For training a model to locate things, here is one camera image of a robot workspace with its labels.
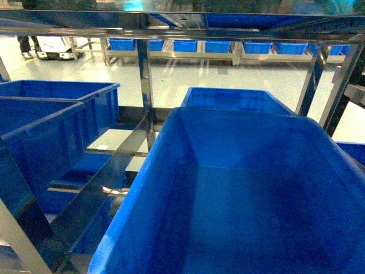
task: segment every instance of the blue plastic bin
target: blue plastic bin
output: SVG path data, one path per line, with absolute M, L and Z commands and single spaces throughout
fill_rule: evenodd
M 296 115 L 271 93 L 262 90 L 191 87 L 181 106 Z
M 273 43 L 244 42 L 245 53 L 268 54 Z
M 341 53 L 342 47 L 343 46 L 341 46 L 341 45 L 332 45 L 330 55 L 339 55 Z M 316 44 L 309 44 L 308 48 L 310 49 L 310 51 L 312 53 L 316 54 L 318 52 L 318 49 L 316 48 Z
M 136 50 L 136 39 L 113 39 L 109 38 L 111 50 Z
M 88 273 L 361 273 L 364 183 L 311 119 L 175 109 Z
M 81 102 L 0 99 L 0 134 L 35 196 L 83 155 Z
M 229 53 L 229 41 L 205 41 L 206 53 Z
M 150 51 L 162 51 L 164 40 L 149 40 Z
M 349 45 L 343 46 L 341 52 L 346 55 L 350 49 Z
M 345 142 L 338 142 L 337 144 L 356 161 L 365 166 L 365 144 Z
M 197 41 L 174 40 L 173 51 L 182 51 L 186 53 L 196 53 L 198 47 Z
M 87 147 L 118 121 L 118 87 L 118 83 L 20 80 L 0 84 L 0 96 L 83 102 L 83 137 Z
M 304 54 L 308 44 L 275 43 L 278 54 Z

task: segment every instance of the warehouse floor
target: warehouse floor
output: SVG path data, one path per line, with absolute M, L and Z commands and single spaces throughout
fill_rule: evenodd
M 75 80 L 119 82 L 119 104 L 142 106 L 137 60 L 116 62 L 106 67 L 101 53 L 87 53 L 76 61 L 25 61 L 15 37 L 0 37 L 0 56 L 12 80 Z M 153 100 L 155 107 L 178 107 L 192 86 L 249 88 L 270 91 L 290 109 L 295 110 L 309 64 L 272 63 L 229 66 L 214 61 L 159 61 L 152 63 Z M 328 65 L 322 75 L 309 117 L 318 121 L 332 89 L 335 65 Z M 334 140 L 365 143 L 365 110 L 350 105 L 335 132 Z M 109 130 L 91 147 L 114 149 L 128 136 L 128 131 Z M 133 160 L 129 170 L 138 170 L 143 158 Z

